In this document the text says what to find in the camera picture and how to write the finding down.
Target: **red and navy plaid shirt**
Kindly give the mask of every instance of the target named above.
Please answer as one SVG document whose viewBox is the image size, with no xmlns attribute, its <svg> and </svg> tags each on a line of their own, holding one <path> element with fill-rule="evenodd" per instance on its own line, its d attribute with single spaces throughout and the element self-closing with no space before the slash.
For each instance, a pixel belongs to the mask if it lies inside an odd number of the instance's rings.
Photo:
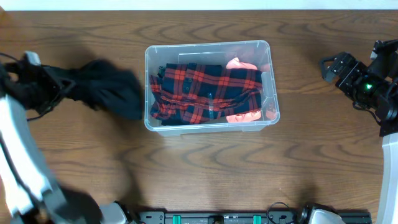
<svg viewBox="0 0 398 224">
<path fill-rule="evenodd" d="M 150 76 L 159 120 L 200 124 L 261 108 L 261 71 L 221 65 L 167 64 L 164 76 Z"/>
</svg>

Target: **plastic bin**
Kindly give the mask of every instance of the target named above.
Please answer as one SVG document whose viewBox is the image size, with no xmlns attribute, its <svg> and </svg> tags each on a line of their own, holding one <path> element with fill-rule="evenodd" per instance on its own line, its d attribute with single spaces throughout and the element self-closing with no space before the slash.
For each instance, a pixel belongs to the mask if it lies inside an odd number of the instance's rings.
<svg viewBox="0 0 398 224">
<path fill-rule="evenodd" d="M 199 63 L 206 65 L 226 64 L 238 57 L 241 62 L 254 64 L 262 73 L 262 116 L 261 119 L 245 123 L 212 123 L 182 126 L 163 126 L 162 121 L 150 115 L 155 98 L 150 89 L 149 76 L 157 75 L 160 66 L 166 63 Z M 266 117 L 267 108 L 273 106 L 277 116 L 272 120 Z M 145 126 L 163 136 L 187 133 L 210 133 L 220 131 L 260 131 L 275 124 L 280 118 L 275 87 L 274 72 L 271 62 L 271 50 L 264 40 L 214 44 L 153 45 L 145 52 Z"/>
</svg>

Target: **wood grain tabletop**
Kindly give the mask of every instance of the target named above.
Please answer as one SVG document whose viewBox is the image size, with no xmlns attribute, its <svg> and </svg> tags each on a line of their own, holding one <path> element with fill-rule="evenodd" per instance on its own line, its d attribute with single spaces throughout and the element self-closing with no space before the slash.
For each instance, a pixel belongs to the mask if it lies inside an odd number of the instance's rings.
<svg viewBox="0 0 398 224">
<path fill-rule="evenodd" d="M 151 45 L 266 40 L 280 121 L 259 132 L 163 138 L 64 100 L 30 123 L 59 181 L 98 203 L 170 211 L 266 210 L 306 201 L 365 209 L 376 220 L 383 158 L 379 127 L 321 78 L 318 61 L 342 51 L 365 64 L 375 40 L 396 39 L 396 11 L 7 12 L 0 52 L 78 68 L 108 58 L 143 82 Z M 0 223 L 9 221 L 4 193 Z"/>
</svg>

